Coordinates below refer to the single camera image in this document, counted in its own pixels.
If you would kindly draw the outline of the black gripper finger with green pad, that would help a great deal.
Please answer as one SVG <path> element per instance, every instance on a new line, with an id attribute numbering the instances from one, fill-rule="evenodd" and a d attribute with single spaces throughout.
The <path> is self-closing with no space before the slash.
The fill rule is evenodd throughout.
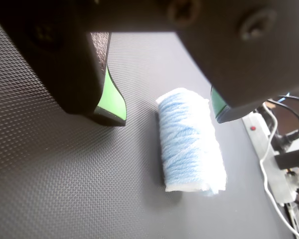
<path id="1" fill-rule="evenodd" d="M 91 31 L 173 31 L 225 102 L 299 87 L 299 0 L 93 0 Z"/>
<path id="2" fill-rule="evenodd" d="M 0 0 L 0 25 L 58 105 L 104 126 L 125 126 L 127 106 L 110 74 L 111 34 L 85 28 L 93 0 Z"/>

